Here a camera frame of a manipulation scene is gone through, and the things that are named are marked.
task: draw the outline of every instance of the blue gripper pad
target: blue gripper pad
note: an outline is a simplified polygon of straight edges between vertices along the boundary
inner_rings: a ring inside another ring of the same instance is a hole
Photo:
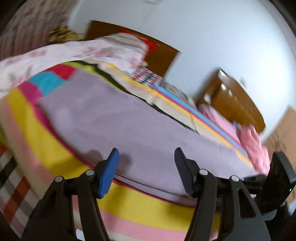
[[[98,190],[98,198],[103,198],[109,192],[112,180],[114,178],[119,163],[119,151],[113,148],[107,160],[97,164],[95,172],[100,179],[100,187]]]

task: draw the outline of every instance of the purple blanket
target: purple blanket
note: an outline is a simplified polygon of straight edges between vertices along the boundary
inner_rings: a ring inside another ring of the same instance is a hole
[[[39,104],[56,133],[84,160],[95,165],[116,147],[120,152],[116,178],[170,201],[193,203],[174,162],[177,147],[215,176],[256,174],[234,149],[186,129],[83,70],[42,97]]]

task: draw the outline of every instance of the pink floral blanket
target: pink floral blanket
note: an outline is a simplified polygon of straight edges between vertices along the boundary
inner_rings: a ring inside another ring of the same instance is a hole
[[[142,63],[147,51],[147,46],[137,41],[129,34],[114,34],[112,38],[48,45],[4,59],[0,62],[0,98],[37,73],[67,61],[101,60],[131,74]]]
[[[212,106],[200,105],[198,110],[246,150],[256,171],[265,175],[268,174],[270,165],[268,151],[261,144],[259,134],[253,125],[241,126],[237,123],[231,123]]]

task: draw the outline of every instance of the pink stripe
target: pink stripe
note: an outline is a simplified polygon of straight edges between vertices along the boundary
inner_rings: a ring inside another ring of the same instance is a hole
[[[78,210],[77,196],[73,196],[73,209]],[[160,229],[135,223],[104,210],[100,210],[100,213],[107,230],[127,237],[149,241],[181,241],[184,240],[186,235],[184,231]]]
[[[4,111],[4,115],[2,116],[2,120],[4,120],[4,126],[6,135],[13,140],[9,140],[11,142],[11,146],[17,156],[21,156],[28,165],[36,171],[36,174],[41,178],[41,180],[46,184],[50,185],[54,176],[43,166],[43,164],[38,160],[30,146],[26,142],[23,133],[21,132],[19,126],[17,125],[7,99],[4,98],[1,101],[2,108]]]

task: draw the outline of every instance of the pillow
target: pillow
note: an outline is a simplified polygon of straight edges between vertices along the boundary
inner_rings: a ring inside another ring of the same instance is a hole
[[[143,43],[145,43],[148,46],[147,53],[149,51],[152,51],[152,50],[156,49],[159,46],[158,44],[154,43],[153,41],[148,40],[148,39],[146,39],[144,37],[141,37],[140,35],[138,35],[137,33],[134,33],[133,31],[131,31],[129,29],[122,28],[122,29],[120,29],[119,33],[130,34],[130,35],[133,35],[133,36],[137,37],[139,40],[141,40]]]

